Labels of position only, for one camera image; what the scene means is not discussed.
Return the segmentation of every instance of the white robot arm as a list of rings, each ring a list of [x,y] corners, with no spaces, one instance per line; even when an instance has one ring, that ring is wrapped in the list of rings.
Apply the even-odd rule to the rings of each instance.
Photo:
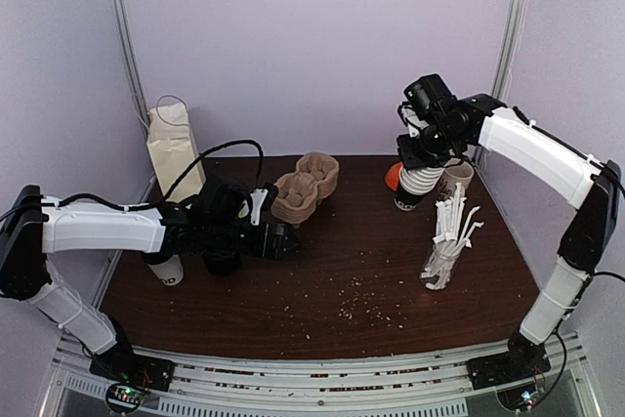
[[[240,253],[281,259],[297,247],[285,225],[261,221],[274,197],[271,185],[249,192],[240,182],[215,175],[181,204],[75,201],[83,197],[67,202],[25,187],[0,230],[0,290],[75,336],[92,356],[93,373],[135,387],[148,379],[152,389],[166,390],[173,363],[134,354],[121,325],[84,304],[46,255],[75,249],[140,251],[165,285],[172,284],[171,269],[163,266],[173,264],[182,273],[179,254],[202,254],[211,273],[230,273],[240,266]]]
[[[477,389],[532,376],[536,364],[549,366],[543,344],[577,305],[614,232],[620,168],[580,153],[488,95],[457,100],[438,75],[421,77],[404,95],[398,112],[408,134],[397,145],[405,171],[416,179],[451,156],[463,156],[468,145],[482,146],[540,178],[577,210],[552,275],[511,337],[510,351],[468,363]],[[415,194],[413,187],[412,193],[422,197],[429,190]]]

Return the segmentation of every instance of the brown table surface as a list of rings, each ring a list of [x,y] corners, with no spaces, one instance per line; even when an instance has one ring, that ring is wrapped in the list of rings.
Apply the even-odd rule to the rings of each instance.
[[[296,156],[265,159],[262,181],[294,171]],[[431,194],[399,211],[384,175],[388,156],[338,157],[336,192],[296,230],[299,253],[284,261],[247,258],[228,277],[201,258],[163,286],[137,253],[126,252],[102,310],[135,345],[188,354],[322,359],[409,354],[505,339],[537,296],[534,280],[484,185],[468,206],[485,221],[446,289],[431,292],[419,272],[432,246]],[[252,158],[208,160],[208,170],[251,181]]]

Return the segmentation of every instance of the white cup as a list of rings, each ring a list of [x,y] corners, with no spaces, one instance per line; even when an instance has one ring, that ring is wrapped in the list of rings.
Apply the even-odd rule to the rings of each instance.
[[[178,255],[174,255],[164,263],[160,264],[147,264],[152,272],[160,278],[163,285],[173,287],[180,283],[185,276],[183,272],[183,265],[180,262]]]
[[[466,161],[462,161],[459,158],[452,158],[445,165],[445,169],[438,181],[438,195],[442,199],[453,196],[456,190],[456,183],[460,183],[460,196],[464,196],[465,192],[469,188],[471,179],[475,171]]]

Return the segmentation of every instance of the paper bag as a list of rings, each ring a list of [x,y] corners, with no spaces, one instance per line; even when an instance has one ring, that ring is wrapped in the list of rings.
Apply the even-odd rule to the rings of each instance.
[[[147,150],[164,194],[197,157],[197,147],[184,103],[158,106],[151,109],[149,114],[151,119]],[[169,200],[180,202],[190,195],[198,194],[205,179],[202,164],[196,164],[176,187]]]

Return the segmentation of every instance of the purple wall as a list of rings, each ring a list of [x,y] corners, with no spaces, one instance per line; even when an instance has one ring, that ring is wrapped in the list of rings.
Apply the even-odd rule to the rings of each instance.
[[[582,151],[625,168],[624,32],[623,0],[529,0],[507,103]],[[488,159],[486,180],[544,284],[574,211],[503,158]],[[620,215],[600,268],[625,273],[622,210]],[[598,278],[568,324],[581,334],[606,416],[614,417],[625,406],[624,302],[624,285]]]
[[[490,89],[509,0],[126,3],[147,98],[185,98],[200,148],[251,137],[269,154],[389,154],[419,76]]]
[[[0,51],[0,212],[26,184],[137,201],[150,165],[110,0],[0,0]],[[54,261],[90,298],[105,256]],[[0,317],[0,413],[31,416],[59,334],[18,302],[0,300]]]

